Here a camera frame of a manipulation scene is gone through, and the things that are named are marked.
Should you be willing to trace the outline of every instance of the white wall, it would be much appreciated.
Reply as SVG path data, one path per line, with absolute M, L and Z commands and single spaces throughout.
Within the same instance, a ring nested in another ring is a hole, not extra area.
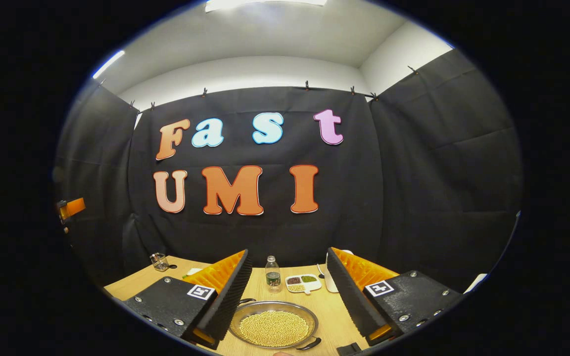
M 252 56 L 218 59 L 172 70 L 131 87 L 118 96 L 127 103 L 136 100 L 134 107 L 147 109 L 184 97 L 222 90 L 294 86 L 330 88 L 369 93 L 362 72 L 348 65 L 316 59 Z
M 451 49 L 434 34 L 407 21 L 371 53 L 360 70 L 370 91 L 380 94 L 412 73 L 407 66 L 418 69 Z

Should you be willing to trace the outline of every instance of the bowl handle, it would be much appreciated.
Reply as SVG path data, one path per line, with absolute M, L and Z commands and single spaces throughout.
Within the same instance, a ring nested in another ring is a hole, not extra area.
M 310 348 L 312 348 L 312 347 L 318 345 L 319 343 L 321 343 L 322 340 L 323 340 L 323 339 L 321 339 L 321 338 L 316 338 L 316 340 L 315 340 L 313 343 L 310 343 L 309 345 L 307 345 L 307 346 L 305 346 L 305 347 L 300 347 L 300 348 L 297 347 L 296 349 L 297 349 L 297 350 L 301 350 L 301 351 L 309 350 Z
M 245 298 L 239 301 L 239 305 L 247 303 L 247 302 L 256 302 L 256 299 L 254 298 Z

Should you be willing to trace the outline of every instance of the ceiling light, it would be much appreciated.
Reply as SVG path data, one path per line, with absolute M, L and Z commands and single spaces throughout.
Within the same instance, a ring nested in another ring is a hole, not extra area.
M 113 57 L 111 57 L 111 59 L 109 59 L 107 63 L 104 63 L 104 65 L 102 65 L 102 67 L 100 67 L 100 69 L 94 74 L 94 79 L 98 78 L 98 76 L 101 75 L 104 72 L 104 70 L 107 69 L 107 67 L 109 67 L 113 62 L 115 62 L 116 59 L 122 57 L 123 54 L 125 54 L 124 50 L 120 50 L 119 52 L 114 54 Z
M 230 9 L 232 7 L 251 4 L 253 2 L 298 2 L 300 4 L 323 6 L 327 3 L 327 0 L 208 0 L 206 2 L 206 12 L 219 9 Z

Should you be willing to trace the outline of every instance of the water bottle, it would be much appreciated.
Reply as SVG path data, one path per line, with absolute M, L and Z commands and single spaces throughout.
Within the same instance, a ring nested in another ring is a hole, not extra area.
M 267 291 L 270 293 L 278 293 L 283 289 L 281 284 L 281 269 L 276 264 L 274 256 L 267 257 L 267 265 L 265 265 L 265 280 L 267 281 Z

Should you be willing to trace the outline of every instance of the metal bowl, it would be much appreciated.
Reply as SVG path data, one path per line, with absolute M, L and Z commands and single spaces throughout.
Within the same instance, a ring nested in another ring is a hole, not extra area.
M 251 340 L 245 338 L 239 330 L 241 321 L 244 320 L 244 318 L 247 316 L 267 311 L 277 311 L 277 312 L 287 311 L 289 313 L 294 313 L 298 315 L 299 317 L 303 318 L 305 322 L 307 322 L 307 325 L 309 326 L 307 335 L 305 335 L 305 337 L 302 338 L 299 342 L 281 347 L 267 347 L 267 346 L 257 345 L 253 343 Z M 309 309 L 294 303 L 278 302 L 272 300 L 250 303 L 246 304 L 245 306 L 237 308 L 237 311 L 233 316 L 233 321 L 230 323 L 230 331 L 233 335 L 235 335 L 237 338 L 240 338 L 241 340 L 244 340 L 244 342 L 250 343 L 258 347 L 263 347 L 264 349 L 287 349 L 288 347 L 294 347 L 296 345 L 300 345 L 301 343 L 307 341 L 312 335 L 314 335 L 317 329 L 318 329 L 318 318 Z

